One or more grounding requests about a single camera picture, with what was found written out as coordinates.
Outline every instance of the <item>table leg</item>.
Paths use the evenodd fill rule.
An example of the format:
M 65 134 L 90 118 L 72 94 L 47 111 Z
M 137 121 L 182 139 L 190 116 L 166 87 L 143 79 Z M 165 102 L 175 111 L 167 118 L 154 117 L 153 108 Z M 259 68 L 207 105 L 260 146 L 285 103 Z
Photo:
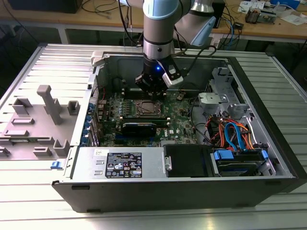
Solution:
M 223 37 L 224 37 L 224 34 L 212 34 L 212 40 L 211 40 L 210 45 L 215 46 L 217 48 Z
M 58 32 L 59 32 L 59 37 L 61 39 L 62 44 L 69 44 L 70 41 L 69 41 L 69 37 L 68 37 L 65 27 L 64 26 L 58 27 Z

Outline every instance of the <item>warning label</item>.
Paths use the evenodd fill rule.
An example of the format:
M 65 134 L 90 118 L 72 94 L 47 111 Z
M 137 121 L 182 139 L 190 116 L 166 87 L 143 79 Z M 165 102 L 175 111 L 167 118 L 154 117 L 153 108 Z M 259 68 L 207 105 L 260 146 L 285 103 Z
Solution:
M 108 153 L 106 178 L 141 178 L 142 154 L 140 152 Z

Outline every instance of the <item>desk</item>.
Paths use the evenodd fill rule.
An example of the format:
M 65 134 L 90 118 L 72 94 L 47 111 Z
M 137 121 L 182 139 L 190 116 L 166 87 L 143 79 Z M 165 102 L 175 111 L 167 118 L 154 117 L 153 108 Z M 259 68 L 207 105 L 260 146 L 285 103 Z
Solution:
M 111 0 L 96 0 L 96 4 L 110 3 Z M 292 25 L 280 18 L 276 19 L 275 24 L 249 24 L 245 23 L 245 14 L 238 14 L 237 9 L 240 3 L 239 0 L 226 0 L 229 6 L 230 14 L 236 21 L 244 23 L 241 39 L 274 41 L 274 42 L 292 42 L 303 43 L 307 38 L 307 24 L 299 26 Z M 63 44 L 69 43 L 69 38 L 66 34 L 67 29 L 83 29 L 97 31 L 123 31 L 122 23 L 119 16 L 119 10 L 111 11 L 112 19 L 107 19 L 95 13 L 90 13 L 78 10 L 76 14 L 66 14 L 58 12 L 39 12 L 39 11 L 14 11 L 11 9 L 8 2 L 6 5 L 11 13 L 25 26 L 51 27 L 59 31 L 59 35 Z M 94 10 L 92 4 L 85 6 L 88 10 Z M 110 6 L 105 6 L 104 10 L 116 7 L 116 3 Z M 306 6 L 300 5 L 299 11 L 307 11 Z M 143 28 L 143 12 L 142 9 L 132 9 L 133 32 L 142 32 Z M 0 23 L 6 25 L 18 25 L 18 23 L 9 15 L 0 1 Z M 210 37 L 213 37 L 213 44 L 229 33 L 225 21 L 221 21 L 219 28 L 213 29 Z

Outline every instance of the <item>electronic equipment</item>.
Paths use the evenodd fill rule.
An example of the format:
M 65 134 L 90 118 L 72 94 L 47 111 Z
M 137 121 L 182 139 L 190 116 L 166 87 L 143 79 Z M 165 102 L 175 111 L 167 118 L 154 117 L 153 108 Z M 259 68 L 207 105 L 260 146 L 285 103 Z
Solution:
M 12 97 L 0 157 L 66 159 L 52 186 L 87 213 L 252 207 L 306 182 L 233 54 L 171 54 L 175 24 L 203 44 L 215 22 L 211 1 L 122 2 L 144 4 L 143 50 L 93 47 L 81 105 L 67 95 L 60 103 L 48 82 L 37 95 Z
M 225 2 L 224 0 L 213 0 L 212 7 L 214 9 L 213 15 L 216 18 L 216 21 L 214 23 L 214 28 L 218 28 L 225 8 Z
M 8 0 L 12 9 L 76 13 L 83 0 Z
M 276 13 L 270 9 L 258 9 L 250 7 L 248 13 L 245 16 L 247 23 L 274 23 L 276 20 Z
M 97 102 L 85 106 L 92 121 L 97 117 L 99 144 L 82 135 L 87 126 L 79 117 L 89 114 L 79 112 L 71 140 L 79 142 L 54 189 L 75 211 L 109 212 L 254 206 L 303 183 L 285 163 L 291 149 L 247 76 L 232 57 L 223 58 L 199 59 L 189 81 L 150 100 L 133 80 L 142 56 L 103 51 L 87 94 Z M 98 97 L 95 82 L 104 86 Z

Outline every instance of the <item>white sticker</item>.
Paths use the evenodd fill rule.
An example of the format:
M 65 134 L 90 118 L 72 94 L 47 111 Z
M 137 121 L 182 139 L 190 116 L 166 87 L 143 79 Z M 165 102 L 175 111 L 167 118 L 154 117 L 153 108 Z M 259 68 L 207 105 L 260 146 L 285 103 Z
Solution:
M 105 154 L 108 154 L 108 149 L 95 149 L 94 156 L 104 156 Z

